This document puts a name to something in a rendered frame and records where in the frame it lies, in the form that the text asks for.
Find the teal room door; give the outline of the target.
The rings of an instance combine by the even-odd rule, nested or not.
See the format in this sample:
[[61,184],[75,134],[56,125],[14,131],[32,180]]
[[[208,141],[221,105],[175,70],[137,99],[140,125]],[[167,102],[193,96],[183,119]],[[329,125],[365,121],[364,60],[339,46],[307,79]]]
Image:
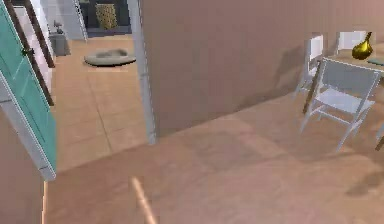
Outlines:
[[0,0],[0,71],[53,169],[56,169],[56,122],[8,10]]

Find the gold vase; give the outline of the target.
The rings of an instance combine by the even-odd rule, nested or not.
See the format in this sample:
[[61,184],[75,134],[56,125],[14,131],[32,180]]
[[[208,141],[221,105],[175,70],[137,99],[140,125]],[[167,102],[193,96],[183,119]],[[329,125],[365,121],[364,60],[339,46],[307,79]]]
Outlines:
[[368,32],[364,41],[356,45],[352,49],[352,57],[358,60],[365,60],[373,53],[373,48],[370,44],[372,33]]

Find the grey square bin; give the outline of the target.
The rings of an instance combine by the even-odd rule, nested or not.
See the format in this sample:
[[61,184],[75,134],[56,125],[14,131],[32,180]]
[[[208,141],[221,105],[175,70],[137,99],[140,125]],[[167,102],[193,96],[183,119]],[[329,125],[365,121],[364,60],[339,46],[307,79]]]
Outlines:
[[64,34],[52,33],[49,39],[56,56],[66,56],[70,54],[68,42]]

